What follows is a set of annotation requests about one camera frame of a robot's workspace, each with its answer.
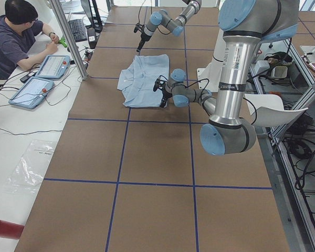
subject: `green object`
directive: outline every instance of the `green object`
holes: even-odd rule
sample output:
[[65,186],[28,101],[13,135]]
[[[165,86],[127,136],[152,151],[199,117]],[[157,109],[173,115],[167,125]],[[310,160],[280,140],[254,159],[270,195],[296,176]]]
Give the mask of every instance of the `green object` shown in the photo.
[[67,43],[65,43],[65,37],[62,37],[60,40],[59,40],[59,43],[62,44],[64,46],[64,48],[67,48]]

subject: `red cylinder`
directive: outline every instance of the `red cylinder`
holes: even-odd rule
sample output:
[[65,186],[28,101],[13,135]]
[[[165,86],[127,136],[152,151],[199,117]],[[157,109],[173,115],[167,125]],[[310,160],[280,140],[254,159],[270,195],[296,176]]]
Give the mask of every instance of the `red cylinder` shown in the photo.
[[6,222],[0,219],[0,237],[9,239],[20,239],[25,226]]

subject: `computer monitor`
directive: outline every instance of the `computer monitor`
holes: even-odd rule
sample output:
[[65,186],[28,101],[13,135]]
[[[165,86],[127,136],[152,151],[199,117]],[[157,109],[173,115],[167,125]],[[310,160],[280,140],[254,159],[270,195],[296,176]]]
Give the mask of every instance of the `computer monitor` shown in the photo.
[[80,3],[85,14],[90,20],[91,27],[93,27],[97,33],[100,33],[103,30],[103,25],[98,12],[96,0],[80,0]]

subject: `shirt sleeve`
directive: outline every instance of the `shirt sleeve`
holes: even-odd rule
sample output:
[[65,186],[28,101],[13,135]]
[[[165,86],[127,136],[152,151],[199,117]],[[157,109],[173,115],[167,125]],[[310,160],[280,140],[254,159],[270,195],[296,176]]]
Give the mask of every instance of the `shirt sleeve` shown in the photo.
[[33,31],[34,36],[38,35],[40,32],[42,32],[43,22],[40,20],[35,21],[31,29]]
[[19,44],[14,41],[4,42],[1,45],[1,50],[7,59],[9,59],[15,65],[17,65],[20,60],[28,58],[28,55],[22,51]]

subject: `white chair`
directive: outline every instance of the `white chair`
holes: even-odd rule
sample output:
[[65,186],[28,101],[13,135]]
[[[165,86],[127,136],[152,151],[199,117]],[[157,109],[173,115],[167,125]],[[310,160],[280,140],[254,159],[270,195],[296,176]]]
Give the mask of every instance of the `white chair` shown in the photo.
[[[308,108],[299,110],[284,110],[282,99],[275,94],[245,94],[245,98],[253,103],[257,110],[257,120],[253,123],[260,127],[277,127],[295,121]],[[247,102],[251,117],[256,117],[255,110]]]

